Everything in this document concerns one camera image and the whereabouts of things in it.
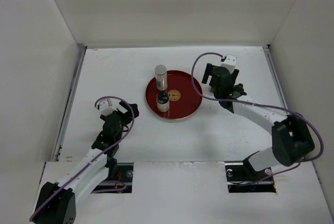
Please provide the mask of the black cap white bottle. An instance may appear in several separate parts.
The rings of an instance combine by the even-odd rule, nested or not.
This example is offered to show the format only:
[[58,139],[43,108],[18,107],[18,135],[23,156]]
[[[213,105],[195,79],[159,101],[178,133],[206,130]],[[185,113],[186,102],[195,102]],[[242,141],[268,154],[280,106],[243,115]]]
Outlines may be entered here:
[[156,97],[157,108],[160,112],[165,113],[169,110],[170,100],[166,91],[159,91]]

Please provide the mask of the silver lid clear spice bottle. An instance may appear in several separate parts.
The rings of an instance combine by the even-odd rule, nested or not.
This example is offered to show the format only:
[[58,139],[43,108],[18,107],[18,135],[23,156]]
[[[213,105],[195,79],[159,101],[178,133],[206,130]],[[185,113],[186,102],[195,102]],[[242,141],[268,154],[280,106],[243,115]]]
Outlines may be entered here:
[[167,68],[164,65],[157,65],[154,69],[157,89],[165,91],[168,87]]

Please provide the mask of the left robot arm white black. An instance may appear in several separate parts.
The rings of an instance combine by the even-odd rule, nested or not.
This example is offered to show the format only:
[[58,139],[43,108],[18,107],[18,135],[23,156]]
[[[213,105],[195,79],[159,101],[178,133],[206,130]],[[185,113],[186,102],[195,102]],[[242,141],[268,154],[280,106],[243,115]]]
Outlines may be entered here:
[[85,157],[62,179],[46,182],[40,189],[32,223],[74,223],[77,207],[102,182],[117,176],[114,158],[120,142],[129,134],[139,116],[138,105],[119,99],[126,111],[113,108],[109,96],[98,99],[94,106],[104,122]]

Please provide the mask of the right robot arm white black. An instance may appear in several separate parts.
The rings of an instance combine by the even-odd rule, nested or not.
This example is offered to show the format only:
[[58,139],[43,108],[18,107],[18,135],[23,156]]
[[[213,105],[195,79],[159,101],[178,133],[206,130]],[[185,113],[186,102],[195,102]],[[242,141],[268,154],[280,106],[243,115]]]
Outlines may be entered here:
[[257,107],[243,85],[235,83],[238,73],[237,69],[230,72],[226,67],[208,63],[202,83],[210,85],[224,109],[245,117],[271,135],[271,146],[246,157],[240,174],[254,180],[269,167],[289,167],[313,151],[315,144],[307,124],[296,115]]

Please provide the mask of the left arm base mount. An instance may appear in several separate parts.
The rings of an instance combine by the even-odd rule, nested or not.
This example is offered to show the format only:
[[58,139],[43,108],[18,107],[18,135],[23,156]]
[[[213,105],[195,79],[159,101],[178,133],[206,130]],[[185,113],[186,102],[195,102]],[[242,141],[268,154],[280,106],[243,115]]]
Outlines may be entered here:
[[108,168],[108,177],[92,191],[92,194],[131,193],[133,188],[134,164],[119,163],[115,158],[112,158],[108,164]]

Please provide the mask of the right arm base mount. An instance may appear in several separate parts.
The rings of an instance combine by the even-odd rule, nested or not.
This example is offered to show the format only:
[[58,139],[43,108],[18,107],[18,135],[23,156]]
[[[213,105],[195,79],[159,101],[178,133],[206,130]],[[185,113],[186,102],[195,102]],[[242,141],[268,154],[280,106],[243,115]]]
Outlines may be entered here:
[[241,162],[225,163],[229,193],[276,193],[271,168],[247,173]]

